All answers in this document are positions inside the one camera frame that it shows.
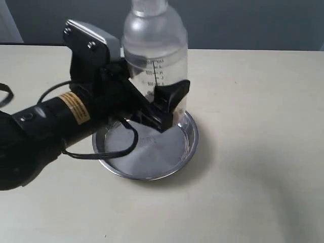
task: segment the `plastic bottle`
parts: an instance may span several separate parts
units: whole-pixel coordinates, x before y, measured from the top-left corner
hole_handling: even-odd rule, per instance
[[[187,79],[187,31],[167,0],[132,0],[122,45],[132,82],[149,101],[155,85]],[[186,97],[174,112],[174,124],[185,108]]]

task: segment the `white table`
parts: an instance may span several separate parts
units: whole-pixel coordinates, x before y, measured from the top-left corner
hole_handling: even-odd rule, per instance
[[[69,79],[65,47],[0,55],[16,95],[6,112]],[[1,242],[324,242],[323,67],[319,52],[190,50],[193,160],[135,182],[60,156],[25,188],[0,192]],[[71,150],[92,152],[91,138]]]

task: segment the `yellow label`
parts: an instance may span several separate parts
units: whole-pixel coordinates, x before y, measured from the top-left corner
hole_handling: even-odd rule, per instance
[[[67,92],[60,95],[59,98],[69,107],[79,125],[90,120],[87,108],[75,93]]]

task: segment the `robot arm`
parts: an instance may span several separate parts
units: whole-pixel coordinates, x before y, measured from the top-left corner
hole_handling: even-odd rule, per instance
[[[68,20],[63,34],[72,50],[71,81],[45,92],[35,106],[13,115],[0,112],[0,190],[24,186],[42,169],[67,154],[78,159],[121,157],[136,146],[138,135],[122,117],[164,132],[173,124],[173,111],[189,92],[190,81],[156,86],[149,102],[129,81],[127,63],[120,57],[119,41],[90,24]],[[54,88],[69,84],[70,92],[44,101]],[[0,103],[7,104],[9,93]],[[74,154],[66,149],[86,138],[114,118],[134,132],[131,147],[104,154]]]

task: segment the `metal plate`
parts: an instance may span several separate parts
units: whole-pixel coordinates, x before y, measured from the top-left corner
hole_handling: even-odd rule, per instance
[[[139,142],[127,156],[100,163],[124,178],[157,180],[180,170],[192,158],[198,144],[198,129],[188,112],[177,126],[164,133],[130,121],[138,131]],[[133,132],[115,123],[92,136],[95,153],[112,152],[129,147]]]

